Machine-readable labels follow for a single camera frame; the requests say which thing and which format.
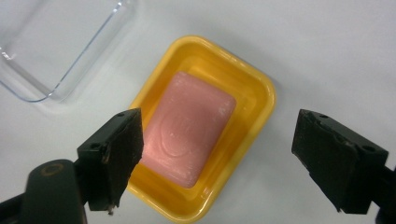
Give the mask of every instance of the white surface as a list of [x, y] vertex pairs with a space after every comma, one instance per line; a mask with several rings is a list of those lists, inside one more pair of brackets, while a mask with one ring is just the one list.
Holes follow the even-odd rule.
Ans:
[[[43, 162], [76, 148], [126, 109], [167, 47], [202, 35], [266, 73], [277, 106], [201, 223], [374, 223], [338, 214], [291, 154], [300, 108], [324, 113], [390, 152], [396, 165], [396, 2], [139, 1], [137, 20], [63, 102], [24, 103], [0, 88], [0, 201], [23, 192]], [[126, 191], [113, 217], [89, 223], [167, 223]]]

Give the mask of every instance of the soap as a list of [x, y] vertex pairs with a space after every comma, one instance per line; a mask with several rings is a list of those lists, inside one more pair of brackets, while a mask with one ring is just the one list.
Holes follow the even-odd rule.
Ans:
[[193, 187], [235, 105], [227, 92], [177, 72], [144, 131], [141, 162], [183, 188]]

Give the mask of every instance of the yellow plastic container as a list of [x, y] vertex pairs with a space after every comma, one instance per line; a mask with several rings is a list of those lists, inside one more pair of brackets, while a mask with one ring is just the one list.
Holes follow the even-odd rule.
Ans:
[[218, 197], [270, 117], [276, 92], [265, 74], [227, 50], [200, 36], [181, 37], [166, 51], [131, 104], [131, 108], [142, 109], [143, 129], [178, 71], [231, 94], [236, 100], [235, 110], [194, 187], [184, 189], [139, 163], [128, 190], [170, 220], [190, 223], [203, 217]]

